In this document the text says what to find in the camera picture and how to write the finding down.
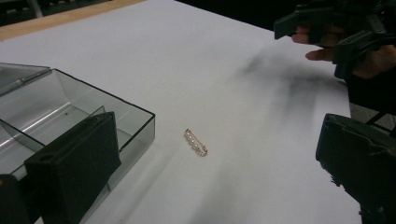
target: white table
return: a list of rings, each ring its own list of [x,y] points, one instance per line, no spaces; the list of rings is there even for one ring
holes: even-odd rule
[[[315,160],[324,115],[349,109],[333,65],[304,58],[312,48],[148,0],[3,41],[0,61],[58,68],[157,115],[153,145],[90,224],[360,223]]]

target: human hand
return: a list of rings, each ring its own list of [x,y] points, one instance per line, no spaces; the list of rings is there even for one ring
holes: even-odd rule
[[[344,30],[334,26],[326,27],[326,34],[320,43],[315,45],[324,49],[310,51],[305,57],[311,61],[331,61],[334,55],[335,45],[342,39]],[[309,44],[309,28],[297,27],[296,34],[291,37],[292,41],[300,44]],[[357,77],[369,79],[390,70],[396,66],[396,48],[393,45],[381,46],[378,50],[366,52],[364,60],[358,62],[353,69]]]

